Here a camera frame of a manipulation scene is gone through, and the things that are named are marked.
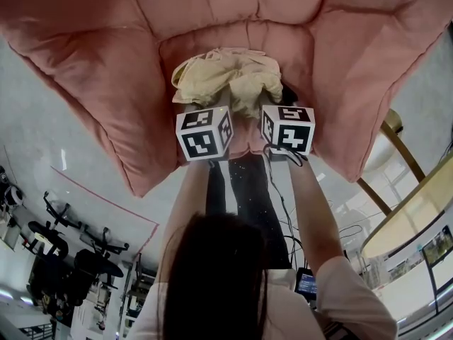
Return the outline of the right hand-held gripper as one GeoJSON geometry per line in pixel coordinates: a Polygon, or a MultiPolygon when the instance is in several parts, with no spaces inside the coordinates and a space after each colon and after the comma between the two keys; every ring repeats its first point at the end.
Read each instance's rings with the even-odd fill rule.
{"type": "Polygon", "coordinates": [[[299,107],[297,94],[288,86],[282,88],[282,104],[263,105],[261,128],[263,139],[275,147],[272,153],[282,154],[282,148],[304,156],[311,151],[314,138],[315,117],[312,108],[299,107]]]}

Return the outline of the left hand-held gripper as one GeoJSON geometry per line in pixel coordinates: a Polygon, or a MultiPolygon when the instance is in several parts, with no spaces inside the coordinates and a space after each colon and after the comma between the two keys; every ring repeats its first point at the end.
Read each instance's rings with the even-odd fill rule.
{"type": "Polygon", "coordinates": [[[225,159],[234,136],[231,94],[219,92],[211,106],[188,104],[176,116],[176,136],[187,161],[225,159]]]}

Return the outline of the cream yellow cloth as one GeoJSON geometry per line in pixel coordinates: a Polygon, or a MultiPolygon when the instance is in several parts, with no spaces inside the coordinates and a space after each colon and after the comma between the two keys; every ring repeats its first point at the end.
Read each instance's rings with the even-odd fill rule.
{"type": "Polygon", "coordinates": [[[262,51],[245,48],[217,48],[187,59],[174,69],[171,83],[173,102],[212,106],[217,94],[228,89],[233,112],[258,117],[258,97],[270,95],[274,103],[283,96],[280,66],[262,51]]]}

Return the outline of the pink cushioned armchair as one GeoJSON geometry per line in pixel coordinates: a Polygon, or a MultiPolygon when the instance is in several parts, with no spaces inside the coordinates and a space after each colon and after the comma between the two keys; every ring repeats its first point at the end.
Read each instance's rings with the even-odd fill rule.
{"type": "Polygon", "coordinates": [[[0,34],[145,196],[183,161],[173,70],[263,51],[314,109],[313,151],[362,175],[391,100],[453,21],[453,0],[0,0],[0,34]]]}

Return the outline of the person's left forearm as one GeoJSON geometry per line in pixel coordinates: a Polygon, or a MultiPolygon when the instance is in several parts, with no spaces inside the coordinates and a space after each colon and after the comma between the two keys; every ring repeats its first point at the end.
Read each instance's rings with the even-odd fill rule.
{"type": "Polygon", "coordinates": [[[205,214],[210,164],[192,161],[176,196],[170,217],[164,230],[158,276],[161,282],[168,280],[173,260],[185,228],[194,214],[205,214]]]}

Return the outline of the person's right forearm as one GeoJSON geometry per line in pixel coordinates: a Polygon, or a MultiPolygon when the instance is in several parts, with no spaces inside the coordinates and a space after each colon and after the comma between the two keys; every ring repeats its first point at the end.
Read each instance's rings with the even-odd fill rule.
{"type": "Polygon", "coordinates": [[[328,260],[343,255],[339,230],[328,201],[308,161],[288,161],[297,225],[305,258],[313,273],[328,260]]]}

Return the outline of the person's black trousers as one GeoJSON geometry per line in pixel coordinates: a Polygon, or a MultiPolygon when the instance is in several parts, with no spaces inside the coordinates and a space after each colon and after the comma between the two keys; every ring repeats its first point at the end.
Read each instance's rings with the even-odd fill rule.
{"type": "MultiPolygon", "coordinates": [[[[226,212],[225,180],[218,161],[210,165],[206,214],[226,212]]],[[[289,253],[280,222],[268,192],[262,156],[248,153],[228,161],[229,180],[239,217],[263,233],[269,269],[290,269],[289,253]]]]}

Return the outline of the black office chair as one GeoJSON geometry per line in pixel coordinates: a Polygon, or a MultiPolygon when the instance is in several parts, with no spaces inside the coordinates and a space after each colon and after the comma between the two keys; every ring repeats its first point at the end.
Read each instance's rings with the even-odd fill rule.
{"type": "Polygon", "coordinates": [[[47,221],[45,225],[40,224],[38,221],[30,221],[28,229],[34,234],[34,240],[31,242],[29,249],[33,249],[38,242],[50,245],[50,250],[47,252],[49,255],[55,254],[61,260],[65,259],[69,253],[69,246],[67,242],[60,237],[62,232],[56,230],[57,225],[64,227],[73,227],[77,230],[81,229],[82,222],[80,220],[72,220],[68,214],[71,208],[70,204],[66,203],[63,210],[57,212],[52,206],[51,202],[47,199],[48,191],[43,194],[43,200],[46,204],[46,211],[54,219],[51,224],[47,221]]]}
{"type": "Polygon", "coordinates": [[[120,255],[127,251],[130,245],[127,242],[116,245],[112,244],[111,231],[104,227],[102,235],[94,234],[89,225],[83,226],[83,232],[79,239],[92,248],[82,249],[74,258],[74,266],[84,273],[99,279],[102,275],[107,276],[107,281],[103,282],[107,288],[117,289],[113,285],[113,277],[122,278],[122,270],[117,264],[110,260],[111,254],[120,255]]]}

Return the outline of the round wooden side table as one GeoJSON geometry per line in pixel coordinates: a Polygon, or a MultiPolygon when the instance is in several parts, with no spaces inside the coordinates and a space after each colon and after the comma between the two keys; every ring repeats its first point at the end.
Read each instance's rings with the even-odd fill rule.
{"type": "Polygon", "coordinates": [[[443,157],[428,174],[424,174],[414,156],[397,135],[402,120],[394,110],[389,110],[380,128],[388,141],[396,148],[418,185],[393,209],[363,179],[357,184],[385,214],[383,222],[366,238],[360,248],[368,259],[401,250],[405,245],[420,239],[422,234],[453,203],[453,149],[443,157]]]}

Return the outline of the small black screen device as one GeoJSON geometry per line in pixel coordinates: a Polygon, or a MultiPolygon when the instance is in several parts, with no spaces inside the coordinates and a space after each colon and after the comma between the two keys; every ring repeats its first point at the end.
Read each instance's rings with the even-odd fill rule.
{"type": "Polygon", "coordinates": [[[297,281],[294,291],[302,295],[307,301],[315,301],[317,295],[316,280],[309,268],[298,268],[297,281]]]}

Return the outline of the person's white shirt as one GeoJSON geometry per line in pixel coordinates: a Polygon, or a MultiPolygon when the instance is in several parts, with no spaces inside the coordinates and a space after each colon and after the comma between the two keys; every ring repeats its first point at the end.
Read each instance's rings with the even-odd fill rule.
{"type": "MultiPolygon", "coordinates": [[[[316,310],[302,295],[291,288],[294,270],[268,272],[268,308],[263,340],[396,340],[398,326],[384,304],[353,270],[344,256],[329,259],[315,277],[316,310]]],[[[145,304],[127,335],[127,340],[164,340],[162,329],[167,283],[151,287],[145,304]]],[[[253,340],[245,325],[234,329],[233,320],[212,325],[205,316],[196,314],[195,305],[183,310],[176,320],[176,330],[183,330],[177,340],[253,340]],[[195,315],[202,320],[207,337],[191,332],[183,319],[195,315]]]]}

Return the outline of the computer monitor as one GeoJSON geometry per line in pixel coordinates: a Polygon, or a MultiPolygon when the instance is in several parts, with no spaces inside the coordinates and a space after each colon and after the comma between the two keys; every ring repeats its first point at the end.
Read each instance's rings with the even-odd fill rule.
{"type": "Polygon", "coordinates": [[[433,298],[453,285],[453,234],[444,226],[422,249],[433,298]]]}

